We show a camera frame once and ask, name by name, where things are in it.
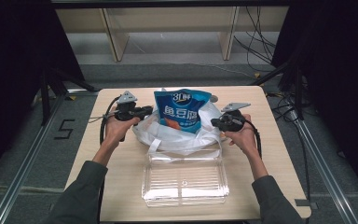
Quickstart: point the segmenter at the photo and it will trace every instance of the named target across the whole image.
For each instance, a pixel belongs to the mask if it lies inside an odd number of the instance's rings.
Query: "plastic tray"
[[[221,149],[146,155],[142,197],[147,206],[223,203],[228,193]]]

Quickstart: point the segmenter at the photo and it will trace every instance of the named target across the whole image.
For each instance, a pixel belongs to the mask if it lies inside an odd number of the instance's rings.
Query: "dark sleeve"
[[[99,189],[106,172],[100,163],[85,161],[77,179],[63,192],[43,223],[97,223]]]
[[[260,216],[264,224],[303,223],[296,209],[283,196],[274,177],[263,176],[252,187],[260,204]]]

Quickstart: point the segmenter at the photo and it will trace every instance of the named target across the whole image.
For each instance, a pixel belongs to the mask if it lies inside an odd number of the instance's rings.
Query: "light wood tabletop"
[[[158,88],[106,89],[99,92],[91,117],[105,113],[111,101],[130,91],[138,98],[137,106],[155,105],[154,91]],[[252,123],[260,132],[263,161],[268,173],[277,180],[283,194],[303,217],[310,216],[310,208],[296,206],[295,199],[306,199],[296,171],[289,158],[266,96],[260,87],[181,87],[167,91],[191,89],[207,91],[218,97],[214,103],[221,109],[228,103],[250,103],[241,109],[252,116]],[[84,161],[92,160],[99,149],[101,122],[89,123],[76,155],[66,187],[77,177]],[[148,146],[140,143],[132,130],[120,143],[108,164],[105,178],[101,221],[190,221],[260,219],[259,204],[251,184],[254,182],[246,156],[236,146],[224,141],[223,162],[227,174],[229,195],[224,203],[148,207],[142,198],[145,154]]]

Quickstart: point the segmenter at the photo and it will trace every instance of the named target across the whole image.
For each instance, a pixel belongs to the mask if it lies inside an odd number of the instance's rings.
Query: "person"
[[[251,121],[250,115],[245,118]],[[97,223],[99,189],[107,173],[112,153],[118,147],[127,130],[140,121],[133,118],[127,121],[110,117],[106,122],[105,138],[92,161],[85,161],[77,179],[65,190],[54,205],[44,224]],[[247,123],[238,132],[226,132],[232,139],[231,146],[236,144],[248,158],[255,182],[252,184],[260,204],[260,215],[263,223],[302,223],[294,207],[286,200],[275,179],[267,172],[255,145],[255,135]]]

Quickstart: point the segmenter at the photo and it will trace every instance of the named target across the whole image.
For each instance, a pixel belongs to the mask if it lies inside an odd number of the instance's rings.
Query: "blue package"
[[[155,91],[160,124],[188,133],[201,127],[199,109],[211,98],[206,91]]]

